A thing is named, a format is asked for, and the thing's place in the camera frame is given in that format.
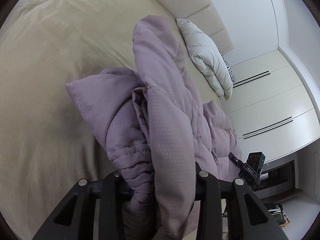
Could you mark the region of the mauve puffer coat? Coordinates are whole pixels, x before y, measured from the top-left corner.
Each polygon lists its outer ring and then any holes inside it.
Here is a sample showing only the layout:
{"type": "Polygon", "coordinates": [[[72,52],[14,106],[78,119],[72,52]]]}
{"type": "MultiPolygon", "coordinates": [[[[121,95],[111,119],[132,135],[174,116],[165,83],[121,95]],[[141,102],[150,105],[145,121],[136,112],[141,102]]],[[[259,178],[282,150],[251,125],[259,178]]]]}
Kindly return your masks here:
{"type": "Polygon", "coordinates": [[[233,181],[241,157],[229,117],[202,103],[185,70],[183,46],[166,18],[149,15],[133,30],[136,69],[108,67],[66,85],[89,129],[133,190],[129,235],[159,204],[162,239],[196,229],[196,167],[233,181]]]}

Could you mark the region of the white wardrobe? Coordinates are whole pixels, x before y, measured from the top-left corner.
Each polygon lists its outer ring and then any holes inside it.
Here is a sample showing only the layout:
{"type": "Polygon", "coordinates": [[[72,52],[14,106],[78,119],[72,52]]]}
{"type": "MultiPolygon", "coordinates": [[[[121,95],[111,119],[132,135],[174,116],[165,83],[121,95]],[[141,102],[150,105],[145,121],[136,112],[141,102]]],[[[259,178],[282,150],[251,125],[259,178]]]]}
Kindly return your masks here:
{"type": "Polygon", "coordinates": [[[319,138],[319,120],[310,96],[289,61],[278,51],[231,67],[236,77],[230,100],[221,101],[230,117],[242,159],[263,152],[280,159],[319,138]]]}

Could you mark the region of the zebra pattern pillow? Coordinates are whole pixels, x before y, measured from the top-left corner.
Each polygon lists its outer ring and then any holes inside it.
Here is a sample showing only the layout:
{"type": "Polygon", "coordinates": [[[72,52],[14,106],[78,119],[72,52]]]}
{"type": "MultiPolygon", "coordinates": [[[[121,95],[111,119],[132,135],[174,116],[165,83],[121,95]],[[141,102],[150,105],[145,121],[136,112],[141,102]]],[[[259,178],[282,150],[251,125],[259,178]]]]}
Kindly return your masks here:
{"type": "Polygon", "coordinates": [[[235,83],[235,75],[234,75],[234,73],[233,73],[230,65],[228,64],[228,62],[226,61],[226,59],[225,59],[225,57],[224,57],[223,55],[221,55],[221,57],[222,57],[225,65],[226,65],[226,68],[227,68],[227,70],[228,70],[228,73],[229,73],[229,75],[230,75],[230,78],[231,78],[232,83],[235,83]]]}

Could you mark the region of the white folded duvet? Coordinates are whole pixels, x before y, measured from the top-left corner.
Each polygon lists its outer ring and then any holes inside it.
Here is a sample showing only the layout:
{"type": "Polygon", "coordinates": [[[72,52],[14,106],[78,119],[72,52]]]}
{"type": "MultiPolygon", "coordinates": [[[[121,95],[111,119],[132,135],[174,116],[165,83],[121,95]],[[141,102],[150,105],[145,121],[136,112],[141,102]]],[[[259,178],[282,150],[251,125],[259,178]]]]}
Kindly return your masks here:
{"type": "Polygon", "coordinates": [[[231,81],[217,45],[193,22],[178,18],[176,24],[193,64],[217,96],[228,101],[232,96],[234,83],[231,81]]]}

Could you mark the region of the cream padded headboard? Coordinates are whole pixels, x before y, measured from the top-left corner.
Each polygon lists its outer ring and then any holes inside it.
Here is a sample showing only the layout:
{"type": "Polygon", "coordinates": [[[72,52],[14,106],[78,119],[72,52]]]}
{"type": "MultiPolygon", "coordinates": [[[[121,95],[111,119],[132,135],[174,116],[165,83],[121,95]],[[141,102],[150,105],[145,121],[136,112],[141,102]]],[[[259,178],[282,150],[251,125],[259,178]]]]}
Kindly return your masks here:
{"type": "Polygon", "coordinates": [[[212,0],[156,0],[172,17],[187,19],[197,25],[225,55],[234,47],[229,33],[212,0]]]}

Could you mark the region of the beige bed with sheet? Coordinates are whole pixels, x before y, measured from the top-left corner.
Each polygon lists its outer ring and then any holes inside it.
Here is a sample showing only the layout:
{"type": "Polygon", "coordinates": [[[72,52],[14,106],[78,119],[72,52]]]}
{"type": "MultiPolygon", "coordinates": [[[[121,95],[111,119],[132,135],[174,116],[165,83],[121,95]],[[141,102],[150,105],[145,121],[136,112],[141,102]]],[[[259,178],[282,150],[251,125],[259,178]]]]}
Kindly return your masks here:
{"type": "Polygon", "coordinates": [[[132,32],[156,0],[20,0],[1,28],[1,213],[32,239],[81,178],[114,170],[65,88],[106,67],[135,68],[132,32]]]}

